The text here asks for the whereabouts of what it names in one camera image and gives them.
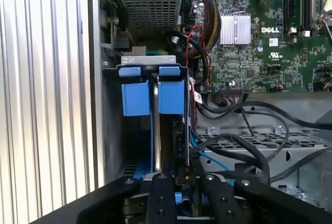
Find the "ribbed metal side panel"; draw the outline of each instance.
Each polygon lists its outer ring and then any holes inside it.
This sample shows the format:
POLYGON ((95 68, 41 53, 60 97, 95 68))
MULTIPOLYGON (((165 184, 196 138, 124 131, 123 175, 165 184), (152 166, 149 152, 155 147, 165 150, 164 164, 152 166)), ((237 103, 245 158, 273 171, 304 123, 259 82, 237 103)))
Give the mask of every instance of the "ribbed metal side panel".
POLYGON ((87 0, 0 0, 0 223, 94 189, 87 0))
POLYGON ((251 43, 250 14, 221 14, 220 44, 241 45, 251 43))

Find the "blue plastic bracket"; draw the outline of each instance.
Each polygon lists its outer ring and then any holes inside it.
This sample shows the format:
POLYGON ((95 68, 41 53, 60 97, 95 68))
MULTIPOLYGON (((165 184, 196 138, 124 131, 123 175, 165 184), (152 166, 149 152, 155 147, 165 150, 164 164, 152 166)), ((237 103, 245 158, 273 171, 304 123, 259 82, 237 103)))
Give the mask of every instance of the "blue plastic bracket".
POLYGON ((185 81, 158 83, 158 106, 161 114, 184 114, 185 81))
POLYGON ((119 69, 120 77, 134 77, 141 76, 141 68, 140 67, 122 67, 119 69))
POLYGON ((180 75, 180 68, 178 66, 159 67, 160 76, 177 76, 180 75))
POLYGON ((122 85, 124 116, 150 115, 149 81, 122 85))

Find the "silver heatsink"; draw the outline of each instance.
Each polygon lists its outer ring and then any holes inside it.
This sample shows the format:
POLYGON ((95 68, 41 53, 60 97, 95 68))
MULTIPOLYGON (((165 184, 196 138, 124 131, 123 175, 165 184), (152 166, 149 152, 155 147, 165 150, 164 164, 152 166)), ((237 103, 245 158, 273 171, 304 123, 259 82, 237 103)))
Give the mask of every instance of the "silver heatsink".
POLYGON ((220 32, 221 45, 240 45, 251 43, 251 15, 220 14, 222 29, 220 32))

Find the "dell logo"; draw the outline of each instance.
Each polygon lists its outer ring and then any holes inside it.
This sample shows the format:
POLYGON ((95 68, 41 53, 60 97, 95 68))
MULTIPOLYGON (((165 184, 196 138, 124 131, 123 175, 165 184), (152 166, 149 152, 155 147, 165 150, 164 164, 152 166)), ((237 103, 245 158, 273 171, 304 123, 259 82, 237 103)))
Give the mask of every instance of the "dell logo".
POLYGON ((278 27, 272 27, 272 28, 271 27, 268 27, 268 28, 262 27, 261 32, 262 33, 280 33, 278 27))

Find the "metal mesh grille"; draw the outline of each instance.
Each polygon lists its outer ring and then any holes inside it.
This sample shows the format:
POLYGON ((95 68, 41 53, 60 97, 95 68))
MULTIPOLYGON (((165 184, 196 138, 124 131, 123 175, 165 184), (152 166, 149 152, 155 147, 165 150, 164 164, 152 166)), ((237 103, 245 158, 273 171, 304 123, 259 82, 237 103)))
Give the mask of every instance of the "metal mesh grille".
POLYGON ((136 161, 129 161, 123 176, 133 176, 137 170, 138 163, 136 161))
POLYGON ((175 28, 181 0, 123 0, 141 35, 162 34, 175 28))
MULTIPOLYGON (((286 148, 323 148, 327 146, 332 146, 327 141, 318 138, 315 136, 315 132, 305 133, 305 132, 297 132, 291 133, 289 135, 289 139, 286 148)), ((210 137, 214 135, 199 135, 200 139, 205 142, 210 137)), ((258 146, 259 148, 271 148, 276 149, 279 147, 281 142, 283 141, 285 135, 283 133, 262 133, 256 134, 256 137, 252 137, 249 134, 239 134, 240 137, 247 140, 251 144, 258 146)), ((240 145, 232 140, 222 140, 218 143, 212 144, 213 147, 221 148, 221 149, 243 149, 240 145)))

